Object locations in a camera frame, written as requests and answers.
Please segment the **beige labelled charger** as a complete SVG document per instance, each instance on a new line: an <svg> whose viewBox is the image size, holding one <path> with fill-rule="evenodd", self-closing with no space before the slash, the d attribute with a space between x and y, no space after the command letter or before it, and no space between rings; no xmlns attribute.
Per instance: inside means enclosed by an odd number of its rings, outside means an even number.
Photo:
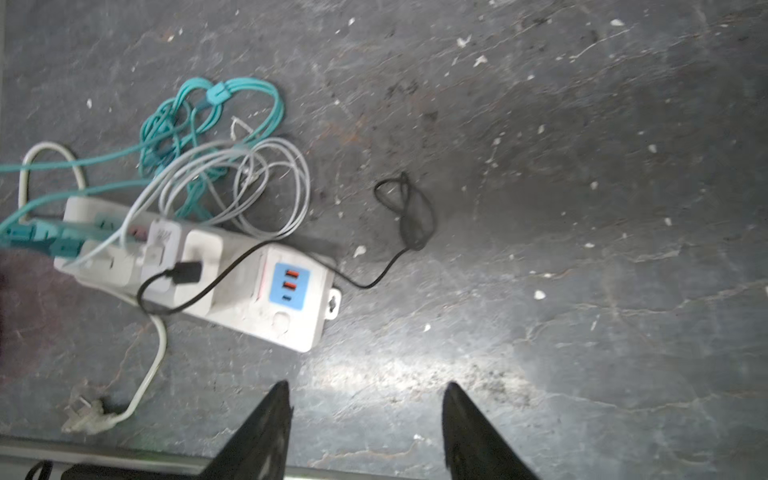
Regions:
<svg viewBox="0 0 768 480"><path fill-rule="evenodd" d="M137 285L140 278L137 257L115 244L105 247L81 267L87 281L111 287Z"/></svg>

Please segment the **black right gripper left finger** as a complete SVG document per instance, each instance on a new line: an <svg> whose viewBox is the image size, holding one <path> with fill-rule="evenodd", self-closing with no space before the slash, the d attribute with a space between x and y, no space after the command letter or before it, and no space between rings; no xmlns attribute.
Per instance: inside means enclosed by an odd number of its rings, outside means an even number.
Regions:
<svg viewBox="0 0 768 480"><path fill-rule="evenodd" d="M293 409L287 380L277 382L198 479L283 479Z"/></svg>

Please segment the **white square charger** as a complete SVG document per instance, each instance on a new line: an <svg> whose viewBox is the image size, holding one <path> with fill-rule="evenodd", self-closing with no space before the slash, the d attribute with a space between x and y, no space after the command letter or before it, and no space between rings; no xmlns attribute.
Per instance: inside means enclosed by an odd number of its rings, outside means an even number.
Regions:
<svg viewBox="0 0 768 480"><path fill-rule="evenodd" d="M197 262L201 266L200 278L194 283L178 285L175 288L175 307L191 300L214 281L238 255L237 243L230 237L203 230L191 230L185 240L182 262Z"/></svg>

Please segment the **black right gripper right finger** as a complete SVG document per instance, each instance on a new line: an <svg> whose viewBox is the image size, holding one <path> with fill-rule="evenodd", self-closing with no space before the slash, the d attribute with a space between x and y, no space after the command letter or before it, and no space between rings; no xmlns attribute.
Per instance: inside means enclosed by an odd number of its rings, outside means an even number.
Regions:
<svg viewBox="0 0 768 480"><path fill-rule="evenodd" d="M442 433L452 479L538 479L456 382L444 392Z"/></svg>

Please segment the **teal charger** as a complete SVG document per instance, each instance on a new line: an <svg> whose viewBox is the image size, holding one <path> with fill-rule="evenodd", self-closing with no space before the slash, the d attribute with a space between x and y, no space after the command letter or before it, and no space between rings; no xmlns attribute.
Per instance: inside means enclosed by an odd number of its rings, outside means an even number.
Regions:
<svg viewBox="0 0 768 480"><path fill-rule="evenodd" d="M37 239L36 234L37 230L34 225L14 222L1 229L1 248L32 250L48 254L52 241Z"/></svg>
<svg viewBox="0 0 768 480"><path fill-rule="evenodd" d="M51 257L77 258L86 241L102 242L114 228L89 223L61 220L36 220L36 240L44 244L43 251Z"/></svg>

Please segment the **white charger with label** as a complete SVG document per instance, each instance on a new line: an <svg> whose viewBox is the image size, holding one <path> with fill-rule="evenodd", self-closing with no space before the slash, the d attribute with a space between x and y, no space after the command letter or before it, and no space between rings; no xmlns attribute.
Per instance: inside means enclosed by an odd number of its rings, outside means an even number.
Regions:
<svg viewBox="0 0 768 480"><path fill-rule="evenodd" d="M182 233L182 226L176 222L157 219L150 223L141 261L142 282L176 264Z"/></svg>

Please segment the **white multicolour power strip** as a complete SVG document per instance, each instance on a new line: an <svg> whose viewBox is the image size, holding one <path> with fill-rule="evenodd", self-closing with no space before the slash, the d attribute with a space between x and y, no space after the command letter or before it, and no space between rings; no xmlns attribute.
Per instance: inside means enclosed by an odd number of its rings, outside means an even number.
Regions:
<svg viewBox="0 0 768 480"><path fill-rule="evenodd" d="M140 213L131 221L126 245L112 243L137 257L140 268L137 285L118 288L89 282L82 273L84 262L76 264L67 258L56 258L54 267L83 285L133 296L143 283L143 250L150 223L157 219L179 223L183 228L176 264L182 262L184 243L191 230L217 233L237 243L238 255L210 283L213 289L186 308L185 314L297 352L311 350L319 342L326 322L337 317L342 294L334 285L333 272L327 267L331 262L329 258L313 260L279 243L252 252L251 247L257 243L252 237L187 221L169 220L152 212ZM169 278L160 278L148 286L143 297L150 307L175 308L173 297L177 286Z"/></svg>

